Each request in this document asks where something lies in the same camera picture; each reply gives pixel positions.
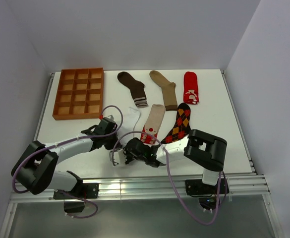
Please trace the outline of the white sock with black stripes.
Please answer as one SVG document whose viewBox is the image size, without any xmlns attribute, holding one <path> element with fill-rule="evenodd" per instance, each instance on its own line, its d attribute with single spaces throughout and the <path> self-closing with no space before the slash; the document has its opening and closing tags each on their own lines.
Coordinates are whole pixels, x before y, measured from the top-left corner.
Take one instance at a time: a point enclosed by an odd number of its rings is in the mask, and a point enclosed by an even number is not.
<svg viewBox="0 0 290 238">
<path fill-rule="evenodd" d="M 117 132 L 118 139 L 120 139 L 123 135 L 125 135 L 128 132 L 134 131 L 135 126 L 140 119 L 140 116 L 141 114 L 138 109 L 132 107 L 128 108 L 128 112 L 123 115 L 123 124 Z M 122 138 L 117 147 L 115 148 L 115 150 L 123 149 L 132 138 L 134 138 L 134 134 L 129 134 L 124 138 Z"/>
</svg>

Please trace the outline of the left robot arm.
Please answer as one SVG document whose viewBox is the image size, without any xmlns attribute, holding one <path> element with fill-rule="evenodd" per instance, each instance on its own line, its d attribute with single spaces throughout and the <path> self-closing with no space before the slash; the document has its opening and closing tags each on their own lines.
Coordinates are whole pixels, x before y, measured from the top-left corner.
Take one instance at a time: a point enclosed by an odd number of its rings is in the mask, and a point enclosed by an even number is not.
<svg viewBox="0 0 290 238">
<path fill-rule="evenodd" d="M 47 188 L 64 190 L 71 198 L 82 194 L 81 178 L 71 171 L 56 170 L 58 163 L 105 147 L 113 149 L 117 142 L 117 124 L 111 118 L 103 118 L 98 125 L 81 131 L 75 138 L 63 142 L 43 144 L 38 140 L 31 142 L 11 171 L 13 182 L 18 181 L 26 189 L 16 193 L 31 192 L 37 195 Z"/>
</svg>

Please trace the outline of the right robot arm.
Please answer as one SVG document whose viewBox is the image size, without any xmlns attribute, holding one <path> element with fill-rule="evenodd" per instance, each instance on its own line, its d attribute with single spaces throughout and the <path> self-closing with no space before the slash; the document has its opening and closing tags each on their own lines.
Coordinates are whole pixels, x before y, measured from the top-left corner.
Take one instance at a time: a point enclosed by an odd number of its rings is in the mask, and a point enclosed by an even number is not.
<svg viewBox="0 0 290 238">
<path fill-rule="evenodd" d="M 123 153 L 127 164 L 138 160 L 153 168 L 187 158 L 203 168 L 201 189 L 212 193 L 218 187 L 219 173 L 224 169 L 226 149 L 226 140 L 193 129 L 183 139 L 166 145 L 148 146 L 133 138 L 124 147 Z"/>
</svg>

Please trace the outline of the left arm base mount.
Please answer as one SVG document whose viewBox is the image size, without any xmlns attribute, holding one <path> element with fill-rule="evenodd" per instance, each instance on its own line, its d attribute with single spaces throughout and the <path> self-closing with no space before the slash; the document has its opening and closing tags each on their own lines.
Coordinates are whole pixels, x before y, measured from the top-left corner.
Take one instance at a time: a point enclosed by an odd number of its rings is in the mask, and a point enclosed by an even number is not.
<svg viewBox="0 0 290 238">
<path fill-rule="evenodd" d="M 98 207 L 92 201 L 87 202 L 88 199 L 98 198 L 99 184 L 98 183 L 82 183 L 71 191 L 56 190 L 53 194 L 54 200 L 63 200 L 64 212 L 76 215 L 82 213 L 90 205 L 93 205 L 96 210 Z"/>
</svg>

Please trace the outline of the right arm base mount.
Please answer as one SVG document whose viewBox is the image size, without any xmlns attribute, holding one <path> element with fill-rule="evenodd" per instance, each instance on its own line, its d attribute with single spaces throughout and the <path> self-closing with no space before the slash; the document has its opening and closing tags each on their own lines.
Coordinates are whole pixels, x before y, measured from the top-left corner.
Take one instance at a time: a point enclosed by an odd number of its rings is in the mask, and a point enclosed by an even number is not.
<svg viewBox="0 0 290 238">
<path fill-rule="evenodd" d="M 186 194 L 198 198 L 200 206 L 209 212 L 216 208 L 217 188 L 217 184 L 215 186 L 203 184 L 202 179 L 185 180 Z"/>
</svg>

